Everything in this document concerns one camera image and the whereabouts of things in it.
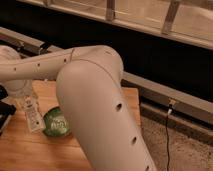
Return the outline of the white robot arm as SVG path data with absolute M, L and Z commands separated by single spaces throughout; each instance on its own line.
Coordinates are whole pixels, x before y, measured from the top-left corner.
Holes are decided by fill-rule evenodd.
M 157 171 L 121 88 L 123 62 L 105 45 L 21 58 L 0 45 L 0 83 L 11 96 L 54 79 L 62 113 L 94 171 Z

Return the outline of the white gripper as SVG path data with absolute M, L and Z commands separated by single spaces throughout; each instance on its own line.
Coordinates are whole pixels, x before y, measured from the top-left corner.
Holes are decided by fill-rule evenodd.
M 23 96 L 31 95 L 33 92 L 32 81 L 31 80 L 13 80 L 8 81 L 3 84 L 7 93 L 11 97 L 17 98 L 17 105 L 23 109 L 24 98 Z M 40 105 L 37 97 L 32 97 L 33 105 L 37 110 L 40 110 Z

